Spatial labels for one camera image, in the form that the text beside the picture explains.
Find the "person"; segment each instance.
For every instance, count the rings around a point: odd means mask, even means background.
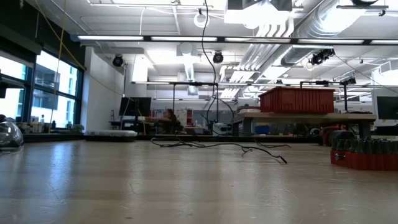
[[[174,134],[176,131],[181,130],[181,123],[177,120],[171,109],[164,110],[163,117],[156,120],[162,134]]]

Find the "workbench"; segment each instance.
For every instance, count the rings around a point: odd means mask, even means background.
[[[255,127],[255,123],[275,123],[275,124],[358,124],[360,138],[371,137],[371,123],[377,119],[375,114],[285,114],[285,113],[242,113],[234,119],[233,131],[238,132],[239,124],[243,125],[242,136],[250,136]]]

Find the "box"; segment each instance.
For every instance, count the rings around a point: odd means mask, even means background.
[[[334,113],[334,90],[276,87],[261,95],[262,112]]]

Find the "computer monitor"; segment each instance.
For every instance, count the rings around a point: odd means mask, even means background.
[[[120,103],[120,116],[150,116],[151,97],[123,97]]]
[[[377,111],[379,119],[398,119],[398,97],[378,96]]]

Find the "window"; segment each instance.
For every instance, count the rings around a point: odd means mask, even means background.
[[[55,106],[52,114],[51,111],[55,99]],[[47,93],[41,90],[34,90],[34,102],[32,104],[31,116],[41,119],[44,115],[44,122],[51,123],[55,121],[57,128],[66,128],[68,122],[73,124],[75,112],[75,100],[53,93]]]
[[[34,90],[33,91],[33,107],[35,108],[45,108],[45,109],[54,109],[58,108],[58,96],[53,93],[47,93],[42,90]]]
[[[0,56],[0,70],[2,74],[21,80],[26,79],[27,66]]]
[[[73,78],[69,78],[69,90],[68,93],[72,95],[73,93]]]
[[[67,102],[67,118],[66,120],[68,121],[70,117],[70,101]]]
[[[7,89],[6,97],[4,99],[0,98],[0,114],[14,119],[21,117],[23,103],[23,89]]]
[[[35,84],[76,95],[77,69],[46,52],[37,56]]]

